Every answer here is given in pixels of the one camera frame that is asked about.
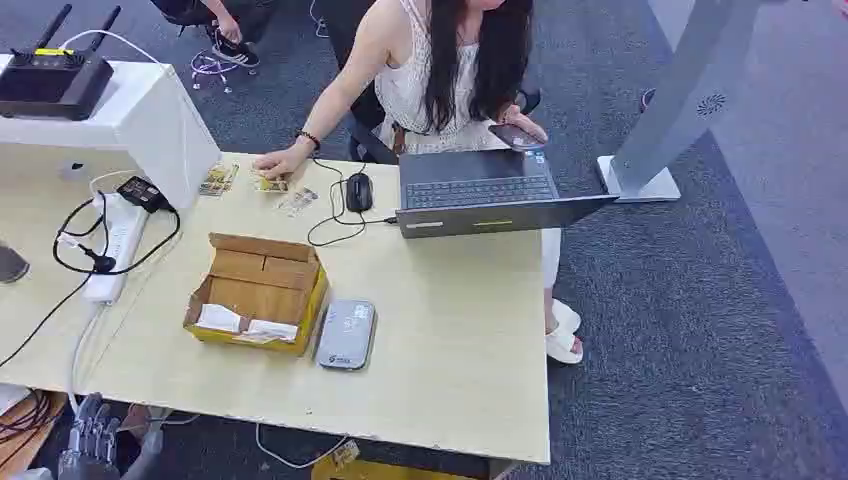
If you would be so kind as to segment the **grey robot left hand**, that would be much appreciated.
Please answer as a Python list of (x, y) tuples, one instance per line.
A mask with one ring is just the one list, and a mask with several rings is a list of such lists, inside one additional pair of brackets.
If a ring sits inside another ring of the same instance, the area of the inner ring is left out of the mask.
[(116, 437), (121, 423), (100, 393), (87, 395), (74, 418), (68, 447), (60, 454), (58, 479), (120, 479)]

